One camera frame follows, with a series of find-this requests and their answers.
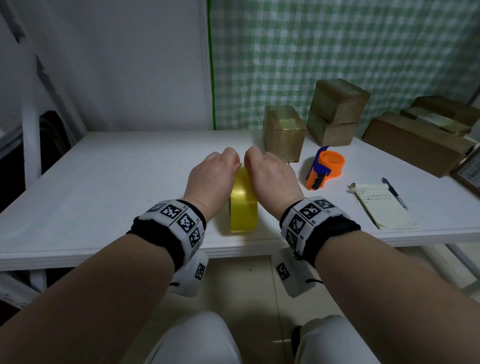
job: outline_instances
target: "forearm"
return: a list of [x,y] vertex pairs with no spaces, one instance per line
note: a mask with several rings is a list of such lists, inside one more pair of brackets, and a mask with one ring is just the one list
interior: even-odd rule
[[382,363],[480,362],[480,305],[387,244],[333,237],[315,266]]
[[117,363],[165,294],[173,273],[164,248],[136,235],[122,236],[0,328],[0,362],[40,357]]

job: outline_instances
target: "person's left hand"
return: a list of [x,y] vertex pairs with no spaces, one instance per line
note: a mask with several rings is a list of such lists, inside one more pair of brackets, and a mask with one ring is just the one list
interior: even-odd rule
[[190,172],[182,200],[195,205],[209,221],[227,203],[240,168],[240,157],[233,148],[213,152]]

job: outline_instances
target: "packing tape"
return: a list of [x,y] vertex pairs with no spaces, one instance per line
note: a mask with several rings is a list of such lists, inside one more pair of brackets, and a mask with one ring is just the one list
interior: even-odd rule
[[257,199],[253,194],[245,165],[241,165],[235,176],[230,194],[230,231],[244,232],[257,227]]

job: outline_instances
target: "tile grout line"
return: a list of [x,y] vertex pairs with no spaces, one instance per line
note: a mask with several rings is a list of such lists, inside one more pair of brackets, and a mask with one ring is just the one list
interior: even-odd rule
[[287,363],[287,352],[285,351],[285,339],[284,339],[285,335],[284,335],[284,332],[283,332],[282,320],[280,319],[280,306],[278,305],[278,295],[276,293],[275,276],[274,276],[275,273],[273,272],[274,267],[272,266],[271,256],[270,256],[269,262],[270,262],[270,271],[272,273],[273,289],[275,291],[276,313],[277,313],[277,316],[278,316],[278,323],[280,325],[280,334],[282,335],[283,357],[285,359],[285,364],[288,364]]

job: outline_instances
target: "open notepad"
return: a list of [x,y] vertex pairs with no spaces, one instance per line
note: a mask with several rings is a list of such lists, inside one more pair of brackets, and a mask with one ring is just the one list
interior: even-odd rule
[[410,214],[383,184],[351,185],[351,191],[380,230],[415,229]]

